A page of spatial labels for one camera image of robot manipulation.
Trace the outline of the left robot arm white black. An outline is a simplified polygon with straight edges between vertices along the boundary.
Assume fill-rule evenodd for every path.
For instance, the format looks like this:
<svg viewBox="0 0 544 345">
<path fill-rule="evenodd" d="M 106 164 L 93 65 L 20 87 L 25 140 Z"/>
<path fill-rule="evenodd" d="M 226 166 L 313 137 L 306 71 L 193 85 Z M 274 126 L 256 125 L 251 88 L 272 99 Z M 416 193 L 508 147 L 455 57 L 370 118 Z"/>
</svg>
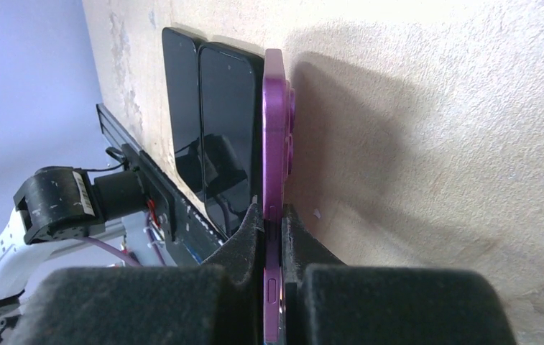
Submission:
<svg viewBox="0 0 544 345">
<path fill-rule="evenodd" d="M 52 253 L 146 210 L 147 199 L 140 173 L 131 170 L 90 180 L 84 169 L 56 166 L 27 178 L 0 234 L 0 316 L 19 307 L 29 277 Z"/>
</svg>

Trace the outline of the purple-cased phone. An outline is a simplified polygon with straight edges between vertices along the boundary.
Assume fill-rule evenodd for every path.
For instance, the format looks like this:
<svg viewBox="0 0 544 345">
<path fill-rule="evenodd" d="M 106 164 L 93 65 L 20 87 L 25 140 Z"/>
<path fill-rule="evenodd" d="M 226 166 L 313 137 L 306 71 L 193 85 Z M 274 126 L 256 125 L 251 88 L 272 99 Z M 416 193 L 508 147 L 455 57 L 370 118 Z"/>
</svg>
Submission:
<svg viewBox="0 0 544 345">
<path fill-rule="evenodd" d="M 295 92 L 280 49 L 264 54 L 262 79 L 262 211 L 265 233 L 263 342 L 278 341 L 282 293 L 284 185 L 292 170 Z"/>
</svg>

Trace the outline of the black phone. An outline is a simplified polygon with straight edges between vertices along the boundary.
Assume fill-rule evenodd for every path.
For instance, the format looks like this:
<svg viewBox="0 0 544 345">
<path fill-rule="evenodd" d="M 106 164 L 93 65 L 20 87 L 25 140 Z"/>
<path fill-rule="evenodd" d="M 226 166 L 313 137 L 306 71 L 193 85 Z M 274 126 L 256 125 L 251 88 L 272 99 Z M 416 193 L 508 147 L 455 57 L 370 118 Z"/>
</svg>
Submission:
<svg viewBox="0 0 544 345">
<path fill-rule="evenodd" d="M 185 30 L 162 30 L 162 50 L 178 175 L 203 200 L 200 158 L 200 89 L 198 48 L 202 40 Z"/>
<path fill-rule="evenodd" d="M 206 212 L 237 232 L 262 193 L 263 57 L 220 42 L 198 52 Z"/>
</svg>

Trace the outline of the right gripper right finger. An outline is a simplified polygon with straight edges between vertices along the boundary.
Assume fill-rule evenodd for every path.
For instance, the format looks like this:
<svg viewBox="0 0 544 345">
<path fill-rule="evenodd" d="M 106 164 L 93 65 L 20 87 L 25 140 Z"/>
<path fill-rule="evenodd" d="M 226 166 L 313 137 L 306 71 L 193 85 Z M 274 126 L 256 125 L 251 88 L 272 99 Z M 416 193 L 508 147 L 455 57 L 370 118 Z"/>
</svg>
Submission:
<svg viewBox="0 0 544 345">
<path fill-rule="evenodd" d="M 514 344 L 499 296 L 479 273 L 350 266 L 297 211 L 282 222 L 286 344 Z"/>
</svg>

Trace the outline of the black base frame rail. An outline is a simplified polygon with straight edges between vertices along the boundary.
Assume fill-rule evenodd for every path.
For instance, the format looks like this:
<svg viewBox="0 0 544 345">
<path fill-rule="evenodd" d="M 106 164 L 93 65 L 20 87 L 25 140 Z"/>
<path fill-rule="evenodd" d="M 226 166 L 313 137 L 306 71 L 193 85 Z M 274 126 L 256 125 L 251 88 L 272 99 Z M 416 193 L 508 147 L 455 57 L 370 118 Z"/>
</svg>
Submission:
<svg viewBox="0 0 544 345">
<path fill-rule="evenodd" d="M 128 167 L 141 173 L 152 201 L 152 222 L 164 235 L 163 247 L 179 266 L 199 265 L 221 248 L 228 237 L 212 223 L 166 176 L 111 112 L 102 104 L 96 105 L 101 132 L 110 145 L 120 149 Z"/>
</svg>

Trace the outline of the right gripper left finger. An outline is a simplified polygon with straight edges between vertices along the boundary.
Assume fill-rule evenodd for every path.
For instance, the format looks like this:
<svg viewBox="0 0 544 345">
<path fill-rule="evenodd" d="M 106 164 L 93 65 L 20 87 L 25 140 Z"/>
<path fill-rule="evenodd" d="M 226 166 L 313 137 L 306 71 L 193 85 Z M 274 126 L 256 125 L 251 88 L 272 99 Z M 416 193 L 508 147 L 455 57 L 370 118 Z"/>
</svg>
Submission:
<svg viewBox="0 0 544 345">
<path fill-rule="evenodd" d="M 261 344 L 262 210 L 192 267 L 71 267 L 48 276 L 11 344 Z"/>
</svg>

